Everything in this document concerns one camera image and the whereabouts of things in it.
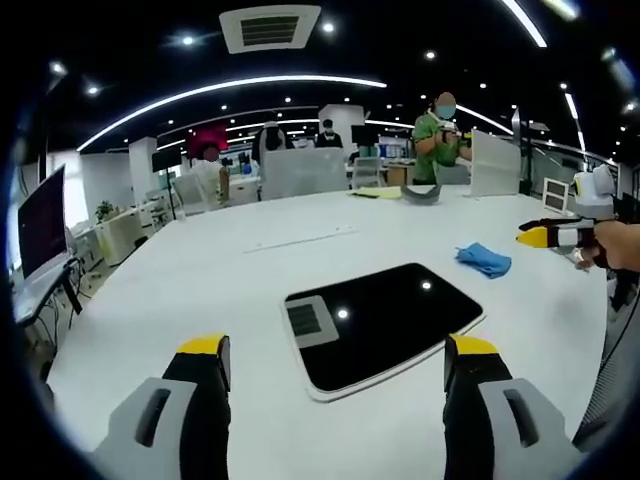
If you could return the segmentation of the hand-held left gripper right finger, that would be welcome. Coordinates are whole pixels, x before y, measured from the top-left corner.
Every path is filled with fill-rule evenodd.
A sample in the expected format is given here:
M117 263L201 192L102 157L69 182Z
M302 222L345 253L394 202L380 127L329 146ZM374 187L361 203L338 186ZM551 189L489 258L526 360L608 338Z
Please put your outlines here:
M451 334L444 352L446 479L564 479L579 465L562 413L494 345Z

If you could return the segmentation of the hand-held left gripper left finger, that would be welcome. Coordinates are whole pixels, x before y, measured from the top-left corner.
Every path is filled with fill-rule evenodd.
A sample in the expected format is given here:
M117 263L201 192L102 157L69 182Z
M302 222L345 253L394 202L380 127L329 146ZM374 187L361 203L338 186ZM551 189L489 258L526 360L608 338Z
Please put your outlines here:
M227 479L230 339L181 345L111 413L92 462L109 479Z

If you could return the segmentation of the person's right hand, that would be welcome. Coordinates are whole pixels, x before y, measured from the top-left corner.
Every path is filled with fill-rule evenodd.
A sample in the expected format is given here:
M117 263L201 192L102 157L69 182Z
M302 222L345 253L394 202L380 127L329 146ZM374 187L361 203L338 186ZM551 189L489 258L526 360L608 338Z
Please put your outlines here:
M639 266L639 229L638 224L624 224L618 221L597 223L594 228L596 245L581 250L578 269L593 267L595 258L603 254L607 264L614 270L638 272Z

